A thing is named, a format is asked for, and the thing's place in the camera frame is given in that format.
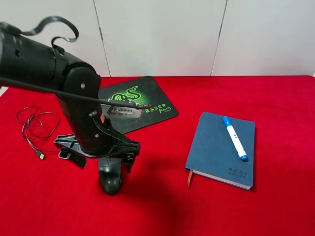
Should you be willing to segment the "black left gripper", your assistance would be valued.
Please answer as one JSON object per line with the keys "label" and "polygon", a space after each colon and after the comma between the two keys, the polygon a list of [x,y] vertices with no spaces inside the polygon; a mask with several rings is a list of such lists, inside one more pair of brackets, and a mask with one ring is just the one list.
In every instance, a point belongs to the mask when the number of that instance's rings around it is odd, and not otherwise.
{"label": "black left gripper", "polygon": [[113,128],[98,124],[74,129],[72,134],[58,135],[54,141],[58,157],[84,169],[87,159],[120,158],[130,173],[139,154],[140,143],[132,141]]}

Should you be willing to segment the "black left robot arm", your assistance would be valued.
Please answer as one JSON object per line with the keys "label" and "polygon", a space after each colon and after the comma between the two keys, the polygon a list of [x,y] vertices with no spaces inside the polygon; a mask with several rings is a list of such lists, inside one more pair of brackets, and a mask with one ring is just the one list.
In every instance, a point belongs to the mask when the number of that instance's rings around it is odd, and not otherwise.
{"label": "black left robot arm", "polygon": [[106,159],[101,167],[118,175],[122,167],[130,173],[140,144],[118,132],[110,121],[117,108],[132,111],[143,106],[129,101],[113,102],[98,97],[100,76],[88,63],[52,44],[30,39],[30,32],[0,24],[0,83],[52,93],[72,129],[55,140],[59,157],[84,167],[87,158]]}

